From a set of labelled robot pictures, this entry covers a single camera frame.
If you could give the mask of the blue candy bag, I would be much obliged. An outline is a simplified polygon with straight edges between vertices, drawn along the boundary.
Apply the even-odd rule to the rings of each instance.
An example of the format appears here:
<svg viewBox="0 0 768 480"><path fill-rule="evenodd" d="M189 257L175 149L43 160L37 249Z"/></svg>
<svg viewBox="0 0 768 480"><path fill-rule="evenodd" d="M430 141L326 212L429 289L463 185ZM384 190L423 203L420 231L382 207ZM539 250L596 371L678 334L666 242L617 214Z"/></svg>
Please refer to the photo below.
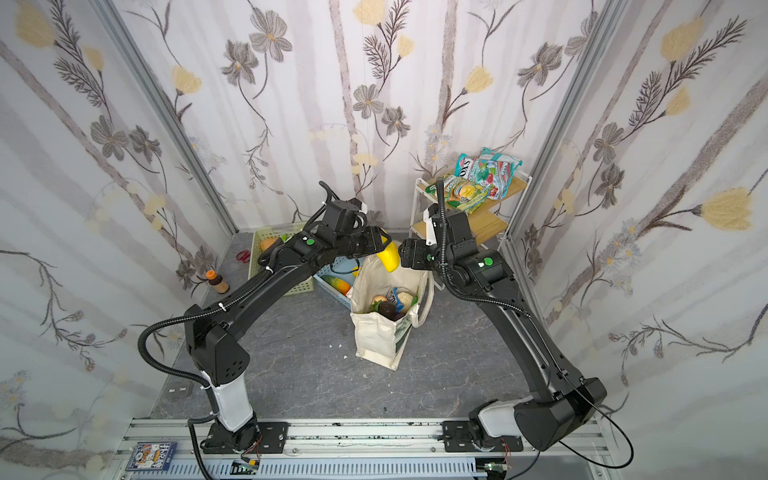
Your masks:
<svg viewBox="0 0 768 480"><path fill-rule="evenodd" d="M397 287L391 288L386 295L387 300L392 303L397 310L401 310L405 304L399 297L399 291Z"/></svg>

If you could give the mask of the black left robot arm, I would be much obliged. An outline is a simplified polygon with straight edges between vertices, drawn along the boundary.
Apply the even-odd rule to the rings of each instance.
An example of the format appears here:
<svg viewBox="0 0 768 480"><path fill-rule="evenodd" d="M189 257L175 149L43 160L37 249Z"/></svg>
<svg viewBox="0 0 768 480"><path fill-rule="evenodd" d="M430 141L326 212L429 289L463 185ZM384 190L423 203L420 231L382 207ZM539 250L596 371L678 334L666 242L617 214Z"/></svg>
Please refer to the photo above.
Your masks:
<svg viewBox="0 0 768 480"><path fill-rule="evenodd" d="M193 306L185 315L156 322L140 333L137 349L150 367L195 382L206 393L211 412L187 421L196 455L252 453L261 447L263 433L244 380L251 356L240 344L256 320L289 290L337 258L364 258L392 244L392 237L377 226L343 232L316 222L288 241L270 246L262 270L219 303ZM167 366L149 353L149 337L177 324L190 328L185 337L196 373Z"/></svg>

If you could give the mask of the yellow mango toy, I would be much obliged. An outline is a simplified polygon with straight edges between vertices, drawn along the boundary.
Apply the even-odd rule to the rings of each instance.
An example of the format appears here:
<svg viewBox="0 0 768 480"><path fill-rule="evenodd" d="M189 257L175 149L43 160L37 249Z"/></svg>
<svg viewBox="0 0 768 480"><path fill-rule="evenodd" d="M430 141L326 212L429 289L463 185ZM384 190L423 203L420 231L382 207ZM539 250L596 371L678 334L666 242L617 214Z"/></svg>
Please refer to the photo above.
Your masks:
<svg viewBox="0 0 768 480"><path fill-rule="evenodd" d="M389 273L394 272L400 266L398 246L394 241L390 241L381 252L376 254L376 256L383 264L385 270Z"/></svg>

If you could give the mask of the cream white round vegetable toy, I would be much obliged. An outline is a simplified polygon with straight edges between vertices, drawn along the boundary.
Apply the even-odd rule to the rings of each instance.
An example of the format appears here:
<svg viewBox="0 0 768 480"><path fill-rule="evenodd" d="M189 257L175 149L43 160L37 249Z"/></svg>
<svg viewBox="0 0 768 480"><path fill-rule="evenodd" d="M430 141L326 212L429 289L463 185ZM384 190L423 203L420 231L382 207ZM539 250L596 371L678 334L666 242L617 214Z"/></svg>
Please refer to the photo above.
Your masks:
<svg viewBox="0 0 768 480"><path fill-rule="evenodd" d="M399 291L399 297L403 301L405 306L401 310L397 310L398 312L407 312L413 306L413 304L418 300L416 296L406 291Z"/></svg>

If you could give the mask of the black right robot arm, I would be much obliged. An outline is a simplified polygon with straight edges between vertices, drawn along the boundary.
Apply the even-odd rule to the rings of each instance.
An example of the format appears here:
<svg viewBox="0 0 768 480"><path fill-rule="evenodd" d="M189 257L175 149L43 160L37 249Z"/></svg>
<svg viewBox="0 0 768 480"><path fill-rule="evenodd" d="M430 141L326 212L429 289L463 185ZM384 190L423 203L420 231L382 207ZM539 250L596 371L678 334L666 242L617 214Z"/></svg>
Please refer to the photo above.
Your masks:
<svg viewBox="0 0 768 480"><path fill-rule="evenodd" d="M532 396L513 407L515 423L532 446L547 450L592 418L607 396L604 384L583 376L561 353L498 251L407 239L398 253L403 267L434 272L452 295L479 306L499 332Z"/></svg>

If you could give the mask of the dark mangosteen toy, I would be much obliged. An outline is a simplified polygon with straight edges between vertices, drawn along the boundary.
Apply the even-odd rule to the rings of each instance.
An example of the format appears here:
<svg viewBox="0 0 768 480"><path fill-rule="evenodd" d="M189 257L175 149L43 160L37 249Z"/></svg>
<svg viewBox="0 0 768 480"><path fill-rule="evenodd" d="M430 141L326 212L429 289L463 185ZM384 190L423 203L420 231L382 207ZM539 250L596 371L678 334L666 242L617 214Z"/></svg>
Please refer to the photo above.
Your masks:
<svg viewBox="0 0 768 480"><path fill-rule="evenodd" d="M394 303L388 300L377 301L372 306L372 310L390 321L397 320L397 307Z"/></svg>

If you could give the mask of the cream canvas tote bag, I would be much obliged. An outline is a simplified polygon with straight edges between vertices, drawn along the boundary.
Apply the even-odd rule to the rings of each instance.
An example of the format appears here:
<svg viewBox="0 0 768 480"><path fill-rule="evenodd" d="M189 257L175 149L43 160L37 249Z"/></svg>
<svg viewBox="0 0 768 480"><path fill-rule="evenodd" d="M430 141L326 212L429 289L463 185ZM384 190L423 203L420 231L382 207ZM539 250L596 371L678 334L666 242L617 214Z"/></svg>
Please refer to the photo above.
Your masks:
<svg viewBox="0 0 768 480"><path fill-rule="evenodd" d="M418 298L407 312L397 311L396 321L384 318L371 306L374 296L386 296L393 287ZM392 371L397 370L411 332L426 322L434 298L431 273L403 267L389 273L376 256L369 256L362 264L350 295L356 355Z"/></svg>

